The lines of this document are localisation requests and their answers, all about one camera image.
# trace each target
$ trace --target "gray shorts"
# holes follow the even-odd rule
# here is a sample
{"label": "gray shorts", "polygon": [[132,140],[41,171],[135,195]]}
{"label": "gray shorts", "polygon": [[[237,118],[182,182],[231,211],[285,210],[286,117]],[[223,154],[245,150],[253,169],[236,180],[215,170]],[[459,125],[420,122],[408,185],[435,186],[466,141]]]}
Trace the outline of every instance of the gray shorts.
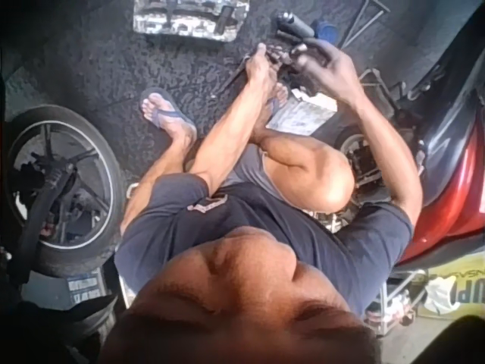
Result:
{"label": "gray shorts", "polygon": [[222,187],[233,186],[243,182],[251,182],[260,186],[263,190],[272,196],[285,201],[280,191],[274,186],[264,169],[265,152],[254,144],[248,144],[234,169],[229,173]]}

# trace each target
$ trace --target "red fairing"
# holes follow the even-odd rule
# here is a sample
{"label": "red fairing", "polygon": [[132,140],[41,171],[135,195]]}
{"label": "red fairing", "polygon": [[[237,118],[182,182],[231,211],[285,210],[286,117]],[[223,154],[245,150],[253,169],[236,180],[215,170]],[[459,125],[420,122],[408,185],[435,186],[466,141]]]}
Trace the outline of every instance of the red fairing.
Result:
{"label": "red fairing", "polygon": [[477,159],[477,127],[470,137],[465,154],[441,197],[421,212],[413,241],[400,262],[419,256],[443,239],[460,216],[470,192]]}
{"label": "red fairing", "polygon": [[448,236],[462,235],[485,227],[485,135],[483,135],[483,110],[477,114],[477,162],[474,167],[473,181],[462,213],[452,226]]}

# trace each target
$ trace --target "red motorcycle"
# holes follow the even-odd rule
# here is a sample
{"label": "red motorcycle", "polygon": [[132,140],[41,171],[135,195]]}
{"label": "red motorcycle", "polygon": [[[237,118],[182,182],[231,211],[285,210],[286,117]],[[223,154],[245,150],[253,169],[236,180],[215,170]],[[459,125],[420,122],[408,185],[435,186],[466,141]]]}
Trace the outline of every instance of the red motorcycle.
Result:
{"label": "red motorcycle", "polygon": [[[397,271],[442,265],[485,245],[484,24],[481,5],[431,71],[397,101],[377,70],[361,77],[390,104],[390,120],[415,156],[424,191],[414,238]],[[374,79],[366,83],[369,77]],[[335,147],[349,158],[355,173],[354,206],[389,198],[357,127],[346,128]]]}

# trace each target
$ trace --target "man's nose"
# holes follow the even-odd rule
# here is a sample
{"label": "man's nose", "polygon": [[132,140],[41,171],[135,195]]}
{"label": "man's nose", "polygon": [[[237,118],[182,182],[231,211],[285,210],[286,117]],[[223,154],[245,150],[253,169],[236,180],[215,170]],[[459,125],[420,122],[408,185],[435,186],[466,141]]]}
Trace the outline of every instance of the man's nose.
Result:
{"label": "man's nose", "polygon": [[289,246],[258,229],[224,238],[213,257],[214,273],[239,307],[263,307],[280,297],[290,288],[297,266]]}

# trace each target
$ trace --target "dark t-shirt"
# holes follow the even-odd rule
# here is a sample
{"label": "dark t-shirt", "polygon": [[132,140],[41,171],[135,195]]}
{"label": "dark t-shirt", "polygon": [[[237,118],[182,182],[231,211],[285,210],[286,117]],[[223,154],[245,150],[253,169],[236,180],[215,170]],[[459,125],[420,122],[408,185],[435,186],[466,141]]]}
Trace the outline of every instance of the dark t-shirt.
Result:
{"label": "dark t-shirt", "polygon": [[301,262],[330,279],[359,315],[413,234],[406,214],[389,203],[365,205],[349,226],[331,234],[254,184],[221,188],[209,199],[201,178],[172,174],[158,180],[149,205],[127,228],[114,261],[137,293],[174,256],[239,226],[264,229],[290,245]]}

